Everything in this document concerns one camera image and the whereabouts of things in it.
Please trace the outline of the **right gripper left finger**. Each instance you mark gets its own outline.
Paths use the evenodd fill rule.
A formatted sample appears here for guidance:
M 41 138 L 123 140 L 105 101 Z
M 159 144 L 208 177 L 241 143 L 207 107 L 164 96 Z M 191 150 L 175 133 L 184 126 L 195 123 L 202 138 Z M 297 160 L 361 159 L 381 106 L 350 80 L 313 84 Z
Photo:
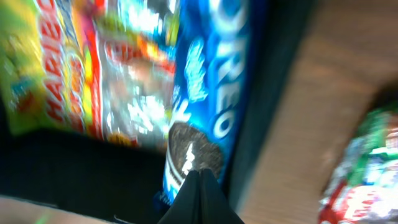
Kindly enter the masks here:
M 190 171 L 181 186 L 172 206 L 158 224 L 200 223 L 200 175 Z

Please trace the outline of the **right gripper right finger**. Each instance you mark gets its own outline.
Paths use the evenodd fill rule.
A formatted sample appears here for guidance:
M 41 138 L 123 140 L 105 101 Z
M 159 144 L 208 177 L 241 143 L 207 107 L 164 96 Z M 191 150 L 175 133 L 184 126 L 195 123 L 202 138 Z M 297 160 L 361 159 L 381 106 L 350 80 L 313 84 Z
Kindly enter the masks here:
M 244 224 L 229 206 L 210 169 L 200 172 L 200 203 L 202 224 Z

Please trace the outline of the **black gift box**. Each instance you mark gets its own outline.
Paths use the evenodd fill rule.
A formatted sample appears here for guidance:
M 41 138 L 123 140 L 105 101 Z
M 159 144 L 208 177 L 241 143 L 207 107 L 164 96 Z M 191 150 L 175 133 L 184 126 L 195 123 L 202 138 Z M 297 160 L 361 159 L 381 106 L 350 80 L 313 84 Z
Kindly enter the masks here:
M 271 1 L 256 37 L 248 107 L 222 186 L 241 208 L 315 2 Z M 12 137 L 1 115 L 1 195 L 100 220 L 156 223 L 163 156 L 60 131 Z

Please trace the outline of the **green red wafer bar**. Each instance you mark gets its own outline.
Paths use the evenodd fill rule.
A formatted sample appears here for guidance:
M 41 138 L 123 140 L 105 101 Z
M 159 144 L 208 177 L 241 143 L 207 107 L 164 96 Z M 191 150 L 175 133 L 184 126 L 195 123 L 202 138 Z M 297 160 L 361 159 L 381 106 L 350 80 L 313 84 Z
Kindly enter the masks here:
M 370 111 L 320 200 L 319 224 L 397 223 L 397 103 Z

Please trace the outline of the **green Haribo gummy bag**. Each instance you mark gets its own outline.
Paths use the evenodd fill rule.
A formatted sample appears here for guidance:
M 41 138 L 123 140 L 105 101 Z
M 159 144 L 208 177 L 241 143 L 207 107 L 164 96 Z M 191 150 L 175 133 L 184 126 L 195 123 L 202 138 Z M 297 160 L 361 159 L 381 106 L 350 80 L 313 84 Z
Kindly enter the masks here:
M 1 97 L 9 131 L 73 131 L 165 149 L 177 1 L 1 1 Z

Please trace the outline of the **blue Oreo cookie pack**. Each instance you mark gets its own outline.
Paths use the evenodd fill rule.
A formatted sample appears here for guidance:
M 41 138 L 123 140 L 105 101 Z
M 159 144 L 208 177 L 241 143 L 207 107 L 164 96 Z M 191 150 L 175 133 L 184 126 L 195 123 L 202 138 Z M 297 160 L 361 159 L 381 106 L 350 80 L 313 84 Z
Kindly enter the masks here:
M 223 181 L 246 110 L 267 8 L 267 1 L 182 1 L 162 183 L 167 205 L 192 170 L 210 169 Z

